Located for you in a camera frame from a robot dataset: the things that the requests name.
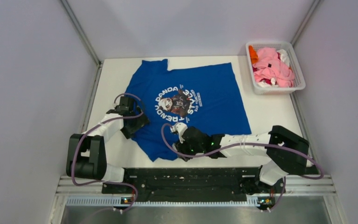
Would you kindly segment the blue panda t shirt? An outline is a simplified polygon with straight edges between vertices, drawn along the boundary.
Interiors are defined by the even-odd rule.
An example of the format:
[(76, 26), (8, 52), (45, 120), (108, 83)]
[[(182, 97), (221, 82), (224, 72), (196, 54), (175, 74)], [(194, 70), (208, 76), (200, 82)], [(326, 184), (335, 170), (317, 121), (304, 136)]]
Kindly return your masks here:
[(133, 140), (151, 161), (177, 159), (167, 145), (178, 137), (163, 129), (164, 124), (182, 122), (208, 135), (251, 133), (231, 63), (174, 70), (168, 66), (168, 59), (142, 61), (126, 88), (145, 105), (150, 123)]

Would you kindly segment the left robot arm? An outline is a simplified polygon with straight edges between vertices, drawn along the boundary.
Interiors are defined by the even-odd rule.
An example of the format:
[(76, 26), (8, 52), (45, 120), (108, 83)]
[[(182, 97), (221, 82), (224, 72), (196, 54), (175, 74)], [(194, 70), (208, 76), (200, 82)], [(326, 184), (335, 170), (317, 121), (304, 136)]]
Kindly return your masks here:
[(113, 108), (92, 128), (75, 133), (69, 138), (66, 173), (76, 186), (77, 178), (87, 179), (86, 184), (107, 182), (120, 193), (127, 192), (131, 181), (124, 176), (124, 168), (107, 162), (106, 143), (118, 132), (126, 139), (150, 123), (142, 100), (130, 93), (119, 94)]

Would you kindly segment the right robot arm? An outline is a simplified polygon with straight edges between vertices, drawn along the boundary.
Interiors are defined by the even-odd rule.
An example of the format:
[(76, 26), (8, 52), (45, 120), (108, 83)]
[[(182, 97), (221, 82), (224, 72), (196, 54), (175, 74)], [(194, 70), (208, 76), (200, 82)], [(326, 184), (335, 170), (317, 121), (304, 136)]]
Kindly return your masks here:
[(283, 126), (260, 134), (208, 135), (193, 126), (176, 123), (170, 132), (178, 136), (171, 149), (183, 160), (259, 156), (269, 161), (259, 167), (255, 187), (268, 192), (287, 175), (304, 175), (311, 158), (309, 142)]

